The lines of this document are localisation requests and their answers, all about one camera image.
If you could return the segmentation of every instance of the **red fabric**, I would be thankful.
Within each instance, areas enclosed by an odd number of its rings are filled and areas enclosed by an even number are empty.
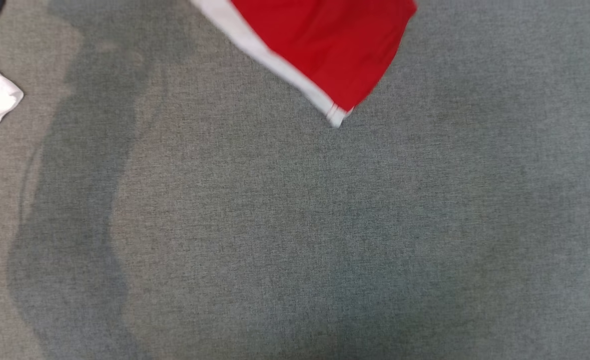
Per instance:
[[[232,0],[264,43],[345,111],[390,66],[413,0]]]

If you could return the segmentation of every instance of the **gray fabric surface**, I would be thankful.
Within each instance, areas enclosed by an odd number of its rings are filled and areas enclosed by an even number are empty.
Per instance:
[[[0,71],[0,360],[590,360],[590,0],[420,0],[339,130],[183,0]]]

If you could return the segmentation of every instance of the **gray textile background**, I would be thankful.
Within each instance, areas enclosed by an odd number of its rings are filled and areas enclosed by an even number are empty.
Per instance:
[[[0,360],[590,360],[590,0],[420,0],[339,130],[187,0],[0,71]]]

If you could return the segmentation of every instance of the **gray carpet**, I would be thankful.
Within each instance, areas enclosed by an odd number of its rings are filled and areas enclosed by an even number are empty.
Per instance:
[[[0,360],[590,360],[590,0],[420,0],[339,130],[185,0],[11,1]]]

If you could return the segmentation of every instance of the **red cloth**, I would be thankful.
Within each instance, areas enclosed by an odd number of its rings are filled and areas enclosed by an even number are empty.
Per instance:
[[[374,89],[416,11],[413,0],[231,0],[275,53],[346,112]]]

